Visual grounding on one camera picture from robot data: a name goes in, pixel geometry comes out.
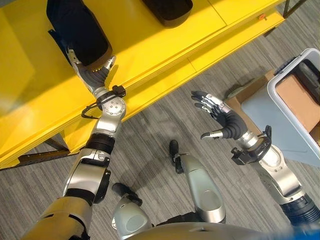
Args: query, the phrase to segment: yellow table edge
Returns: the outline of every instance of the yellow table edge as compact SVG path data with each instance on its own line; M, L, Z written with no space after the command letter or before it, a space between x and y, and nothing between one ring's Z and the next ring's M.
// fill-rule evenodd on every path
M190 79L194 78L195 76L197 76L198 74L202 73L203 71L205 71L206 69L208 69L209 67L211 67L214 63L217 63L218 61L220 61L221 59L225 58L226 56L228 56L229 54L231 54L232 52L236 51L237 49L241 48L243 45L247 44L248 42L252 41L253 39L255 39L256 37L264 34L265 32L267 32L268 30L278 26L279 24L281 24L284 19L283 17L276 11L272 11L271 13L269 12L268 15L268 20L271 22L271 24L269 25L269 27L267 29L263 29L263 31L259 31L259 27L257 26L256 28L256 33L254 37L250 37L249 39L243 41L240 45L238 45L236 48L230 49L228 52L226 52L226 54L222 57L219 57L217 59L214 59L210 64L206 64L203 66L203 68L199 71L195 71L194 73L192 73L191 75L189 75L187 78L185 79L180 79L179 81L177 81L177 83L173 86L171 86L170 88L168 88L166 91L164 91L163 93L155 96L153 99L149 100L148 102L145 102L144 104L142 104L139 108L128 112L125 116L125 118L123 119L124 121L129 119L130 117L134 116L135 114L139 113L140 111L142 111L143 109L147 108L149 105L153 104L154 102L156 102L157 100L159 100L160 98L162 98L163 96L167 95L168 93L172 92L173 90L175 90L177 87L181 86L182 84L188 82ZM243 29L241 31L241 36L239 36L239 38L244 37L247 35L247 31L246 29ZM87 129L87 133L91 132L91 129L93 127L93 123L88 123L88 129ZM85 143L86 140L78 145L69 145L68 144L68 140L70 138L78 138L79 136L71 134L71 135L65 135L65 131L61 132L61 135L63 137L63 139L65 140L67 146L69 147L70 153L74 154L76 152L79 151L80 148L82 148Z

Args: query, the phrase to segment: robot leg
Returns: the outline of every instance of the robot leg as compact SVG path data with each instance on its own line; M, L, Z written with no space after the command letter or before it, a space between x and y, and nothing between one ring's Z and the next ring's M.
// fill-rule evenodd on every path
M152 228L147 214L139 207L141 204L137 195L125 193L116 205L112 227L117 230L121 240Z
M207 223L225 223L226 209L221 193L198 159L179 153L178 142L170 143L170 154L177 173L184 173L195 211Z

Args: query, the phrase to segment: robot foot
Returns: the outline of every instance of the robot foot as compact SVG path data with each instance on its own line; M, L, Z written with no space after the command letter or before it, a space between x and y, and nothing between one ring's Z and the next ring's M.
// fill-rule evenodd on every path
M112 186L112 191L118 194L122 198L127 198L131 202L137 204L139 207L142 205L142 199L138 197L138 195L132 191L128 186L123 183L116 182Z
M181 159L179 156L179 144L176 140L170 141L169 152L171 157L171 163L175 167L175 172L177 174L182 174L184 170L181 166Z

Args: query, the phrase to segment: cardboard box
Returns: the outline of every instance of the cardboard box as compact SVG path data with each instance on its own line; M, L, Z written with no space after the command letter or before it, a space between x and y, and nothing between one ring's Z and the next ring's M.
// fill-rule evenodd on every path
M320 106L293 74L281 81L275 90L309 133L320 121Z
M311 130L310 136L315 140L316 144L320 146L320 122Z

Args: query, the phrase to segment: brown cardboard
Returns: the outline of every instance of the brown cardboard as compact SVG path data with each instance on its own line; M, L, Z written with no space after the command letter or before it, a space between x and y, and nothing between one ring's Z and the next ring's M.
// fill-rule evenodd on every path
M275 90L309 133L320 121L320 106L292 74L279 83Z
M320 146L320 122L311 130L310 135Z
M270 81L273 77L274 71L270 70L264 76L252 80L251 82L243 86L243 88L239 92L224 100L226 104L228 104L228 106L230 106L237 114L239 114L240 117L242 117L248 129L257 135L261 134L261 131L254 124L251 118L242 111L241 104L247 98L251 97L261 87L263 87L266 83L268 83L268 81Z

